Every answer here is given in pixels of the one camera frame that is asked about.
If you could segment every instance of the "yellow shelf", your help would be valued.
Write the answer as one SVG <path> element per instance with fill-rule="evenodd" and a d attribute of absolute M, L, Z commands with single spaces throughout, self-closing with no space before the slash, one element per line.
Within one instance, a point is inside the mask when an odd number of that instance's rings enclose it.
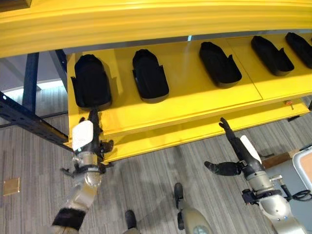
<path fill-rule="evenodd" d="M 283 41 L 284 36 L 273 35 L 270 38 Z M 277 47 L 285 47 L 295 69 L 285 77 L 275 77 L 251 49 L 251 39 L 208 40 L 219 45 L 226 55 L 233 54 L 242 73 L 242 80 L 229 89 L 217 88 L 206 72 L 198 55 L 204 40 L 90 51 L 68 56 L 69 137 L 81 117 L 88 117 L 88 112 L 76 105 L 70 80 L 71 76 L 75 76 L 76 61 L 88 53 L 101 59 L 109 77 L 113 105 L 101 112 L 101 125 L 107 137 L 144 132 L 312 94 L 312 70 L 304 66 L 285 41 Z M 132 58 L 136 50 L 141 48 L 149 49 L 164 66 L 170 92 L 163 102 L 147 104 L 139 97 L 132 73 Z"/>
<path fill-rule="evenodd" d="M 0 13 L 0 58 L 222 32 L 312 28 L 311 0 L 32 0 Z"/>
<path fill-rule="evenodd" d="M 228 56 L 234 54 L 226 39 L 209 40 Z M 215 116 L 261 101 L 261 95 L 234 55 L 242 80 L 232 88 L 217 88 L 200 58 L 203 41 L 178 42 L 83 52 L 68 57 L 68 114 L 70 133 L 88 112 L 76 105 L 73 85 L 74 65 L 81 55 L 94 54 L 104 64 L 112 91 L 112 106 L 101 112 L 101 124 L 108 137 L 116 137 Z M 169 97 L 157 104 L 143 102 L 133 77 L 132 58 L 141 48 L 150 50 L 163 64 L 169 85 Z"/>
<path fill-rule="evenodd" d="M 224 117 L 233 130 L 239 130 L 308 112 L 306 105 L 295 99 L 293 109 L 280 102 L 137 134 L 113 138 L 101 136 L 115 142 L 113 151 L 105 155 L 104 163 L 223 134 L 218 125 L 220 117 Z"/>
<path fill-rule="evenodd" d="M 251 47 L 253 37 L 228 39 L 237 58 L 243 64 L 245 71 L 253 81 L 263 99 L 301 97 L 312 93 L 312 69 L 298 58 L 287 44 L 285 35 L 261 35 L 270 40 L 277 49 L 284 47 L 284 51 L 292 61 L 294 70 L 283 77 L 272 75 L 261 62 Z M 312 34 L 301 34 L 312 45 Z"/>

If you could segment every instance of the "gray carpet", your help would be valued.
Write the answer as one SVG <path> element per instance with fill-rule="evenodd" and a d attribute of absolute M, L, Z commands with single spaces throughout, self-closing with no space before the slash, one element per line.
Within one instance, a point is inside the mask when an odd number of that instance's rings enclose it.
<path fill-rule="evenodd" d="M 66 132 L 67 116 L 48 120 Z M 280 154 L 312 143 L 312 113 L 237 132 L 262 155 Z M 118 234 L 126 230 L 124 212 L 133 209 L 140 231 L 175 234 L 177 210 L 173 186 L 184 185 L 185 198 L 199 209 L 216 234 L 273 233 L 256 206 L 245 205 L 243 176 L 221 177 L 203 162 L 235 159 L 225 136 L 216 136 L 116 162 L 103 176 L 82 234 Z M 71 167 L 71 154 L 18 127 L 0 129 L 0 181 L 21 177 L 19 194 L 0 196 L 0 233 L 42 233 L 68 194 L 72 180 L 59 171 Z"/>

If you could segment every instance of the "black tray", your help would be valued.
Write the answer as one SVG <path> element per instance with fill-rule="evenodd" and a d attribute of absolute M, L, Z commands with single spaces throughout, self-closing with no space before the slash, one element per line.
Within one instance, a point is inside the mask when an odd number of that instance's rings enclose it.
<path fill-rule="evenodd" d="M 252 48 L 273 75 L 284 76 L 294 69 L 284 48 L 278 50 L 269 40 L 254 36 Z"/>
<path fill-rule="evenodd" d="M 72 78 L 77 106 L 105 109 L 112 104 L 111 89 L 102 62 L 94 55 L 81 56 Z"/>
<path fill-rule="evenodd" d="M 156 56 L 148 50 L 138 50 L 132 64 L 141 99 L 148 103 L 163 101 L 169 95 L 169 87 L 164 69 Z"/>
<path fill-rule="evenodd" d="M 285 38 L 302 62 L 312 69 L 312 46 L 296 33 L 288 33 Z"/>
<path fill-rule="evenodd" d="M 232 55 L 227 58 L 219 46 L 211 42 L 203 42 L 199 56 L 216 86 L 230 88 L 241 80 L 242 74 Z"/>

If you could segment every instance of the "black cable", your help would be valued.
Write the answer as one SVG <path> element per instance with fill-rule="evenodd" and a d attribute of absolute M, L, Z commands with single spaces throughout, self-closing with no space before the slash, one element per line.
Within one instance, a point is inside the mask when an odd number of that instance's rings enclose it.
<path fill-rule="evenodd" d="M 310 190 L 302 190 L 294 195 L 292 198 L 296 201 L 312 201 L 312 194 Z"/>
<path fill-rule="evenodd" d="M 296 200 L 296 201 L 312 201 L 312 194 L 310 190 L 302 190 L 300 192 L 297 192 L 296 194 L 292 195 L 287 186 L 285 184 L 281 185 L 281 188 L 284 190 L 284 192 L 286 193 L 287 197 L 285 197 L 285 199 L 287 201 L 290 200 Z"/>

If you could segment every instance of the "robotic hand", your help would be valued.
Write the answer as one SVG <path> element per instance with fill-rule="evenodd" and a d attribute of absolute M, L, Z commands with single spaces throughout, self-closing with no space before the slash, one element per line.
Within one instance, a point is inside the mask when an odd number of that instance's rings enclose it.
<path fill-rule="evenodd" d="M 88 120 L 82 118 L 73 128 L 73 163 L 75 170 L 62 168 L 67 176 L 74 178 L 74 187 L 66 198 L 51 227 L 53 234 L 77 234 L 83 219 L 91 207 L 101 174 L 105 173 L 104 153 L 113 149 L 113 141 L 101 142 L 98 111 L 92 110 Z"/>
<path fill-rule="evenodd" d="M 245 179 L 252 188 L 243 190 L 243 199 L 246 204 L 259 205 L 262 213 L 270 220 L 272 227 L 277 234 L 306 234 L 305 228 L 298 222 L 291 212 L 289 200 L 295 199 L 291 195 L 286 185 L 282 182 L 282 177 L 274 176 L 269 178 L 262 166 L 261 159 L 256 150 L 248 141 L 246 136 L 237 138 L 224 118 L 221 118 L 219 125 L 225 130 L 225 134 L 232 145 L 238 162 L 223 162 L 213 164 L 205 161 L 205 166 L 213 173 L 222 176 L 235 176 L 243 172 Z M 273 181 L 277 180 L 287 197 L 282 196 L 280 190 L 276 190 Z M 310 191 L 300 192 L 301 197 L 296 200 L 307 201 Z"/>

